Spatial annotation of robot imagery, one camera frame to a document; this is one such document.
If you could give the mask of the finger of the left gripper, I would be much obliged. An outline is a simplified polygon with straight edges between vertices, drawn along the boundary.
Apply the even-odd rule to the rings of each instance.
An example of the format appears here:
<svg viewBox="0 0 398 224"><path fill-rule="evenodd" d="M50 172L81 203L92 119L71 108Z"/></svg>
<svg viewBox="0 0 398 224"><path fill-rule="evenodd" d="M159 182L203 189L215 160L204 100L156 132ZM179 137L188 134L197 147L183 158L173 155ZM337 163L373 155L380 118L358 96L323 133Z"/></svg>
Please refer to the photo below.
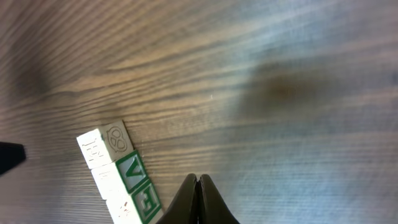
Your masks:
<svg viewBox="0 0 398 224"><path fill-rule="evenodd" d="M21 144L0 143L0 174L3 175L26 160L25 148Z"/></svg>

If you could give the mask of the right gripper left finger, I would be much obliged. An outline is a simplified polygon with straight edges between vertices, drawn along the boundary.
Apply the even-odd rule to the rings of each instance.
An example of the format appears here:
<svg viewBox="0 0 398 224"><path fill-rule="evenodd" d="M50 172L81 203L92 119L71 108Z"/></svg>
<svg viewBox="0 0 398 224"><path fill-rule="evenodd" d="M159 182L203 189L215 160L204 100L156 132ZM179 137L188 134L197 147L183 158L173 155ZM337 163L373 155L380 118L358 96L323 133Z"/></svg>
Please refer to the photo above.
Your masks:
<svg viewBox="0 0 398 224"><path fill-rule="evenodd" d="M197 177L188 174L157 224L197 224L197 208Z"/></svg>

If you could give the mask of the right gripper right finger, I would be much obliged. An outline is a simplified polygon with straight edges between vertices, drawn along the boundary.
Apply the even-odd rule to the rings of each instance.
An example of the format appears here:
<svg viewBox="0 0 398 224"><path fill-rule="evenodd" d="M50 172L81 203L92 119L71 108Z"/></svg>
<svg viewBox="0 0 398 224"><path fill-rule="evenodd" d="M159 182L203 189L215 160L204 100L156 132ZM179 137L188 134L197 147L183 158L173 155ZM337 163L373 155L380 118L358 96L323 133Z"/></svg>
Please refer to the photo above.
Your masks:
<svg viewBox="0 0 398 224"><path fill-rule="evenodd" d="M208 174L201 175L198 182L198 222L239 224Z"/></svg>

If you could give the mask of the yellow block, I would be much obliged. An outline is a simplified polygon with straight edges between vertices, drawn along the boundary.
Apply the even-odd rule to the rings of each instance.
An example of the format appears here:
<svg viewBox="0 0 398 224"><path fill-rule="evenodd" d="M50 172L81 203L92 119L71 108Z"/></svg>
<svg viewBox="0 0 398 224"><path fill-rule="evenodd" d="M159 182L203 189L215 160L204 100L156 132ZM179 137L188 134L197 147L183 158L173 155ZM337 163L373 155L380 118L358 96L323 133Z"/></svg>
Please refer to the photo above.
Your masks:
<svg viewBox="0 0 398 224"><path fill-rule="evenodd" d="M106 200L106 205L115 224L155 224L164 214L151 180L131 194L116 194Z"/></svg>

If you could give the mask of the white block red letters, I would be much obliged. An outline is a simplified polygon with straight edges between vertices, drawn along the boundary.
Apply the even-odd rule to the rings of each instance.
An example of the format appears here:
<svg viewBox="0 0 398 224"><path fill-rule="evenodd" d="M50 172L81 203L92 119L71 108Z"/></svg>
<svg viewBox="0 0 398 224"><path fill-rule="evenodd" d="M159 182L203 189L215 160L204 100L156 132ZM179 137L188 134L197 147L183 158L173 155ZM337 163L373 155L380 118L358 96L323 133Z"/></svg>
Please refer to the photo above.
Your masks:
<svg viewBox="0 0 398 224"><path fill-rule="evenodd" d="M91 174L103 200L109 200L116 195L131 194L149 180L138 151L132 151L115 162L94 168Z"/></svg>

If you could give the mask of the blue pictogram block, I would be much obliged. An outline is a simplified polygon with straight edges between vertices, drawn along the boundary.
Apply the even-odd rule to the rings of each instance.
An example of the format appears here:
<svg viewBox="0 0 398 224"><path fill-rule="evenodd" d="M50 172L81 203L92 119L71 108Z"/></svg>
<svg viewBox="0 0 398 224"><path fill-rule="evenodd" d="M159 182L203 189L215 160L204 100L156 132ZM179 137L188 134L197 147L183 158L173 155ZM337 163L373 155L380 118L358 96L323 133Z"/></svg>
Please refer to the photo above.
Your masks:
<svg viewBox="0 0 398 224"><path fill-rule="evenodd" d="M100 126L76 140L89 169L115 162L134 150L123 120Z"/></svg>

